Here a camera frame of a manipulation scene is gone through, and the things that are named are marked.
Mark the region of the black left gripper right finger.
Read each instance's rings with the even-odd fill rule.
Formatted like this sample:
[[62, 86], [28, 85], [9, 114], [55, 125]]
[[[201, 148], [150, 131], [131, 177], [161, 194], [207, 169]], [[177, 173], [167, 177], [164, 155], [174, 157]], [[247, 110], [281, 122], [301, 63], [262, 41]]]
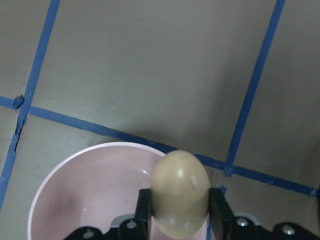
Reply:
[[318, 240], [293, 222], [276, 224], [271, 231], [246, 216], [235, 216], [220, 188], [209, 189], [209, 220], [217, 240]]

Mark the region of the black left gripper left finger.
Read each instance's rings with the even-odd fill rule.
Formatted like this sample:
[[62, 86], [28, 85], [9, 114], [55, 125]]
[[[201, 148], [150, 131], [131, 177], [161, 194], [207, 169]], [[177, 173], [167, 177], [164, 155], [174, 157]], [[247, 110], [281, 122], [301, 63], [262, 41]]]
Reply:
[[116, 217], [108, 232], [83, 226], [70, 233], [66, 240], [149, 240], [152, 226], [152, 192], [141, 189], [134, 214]]

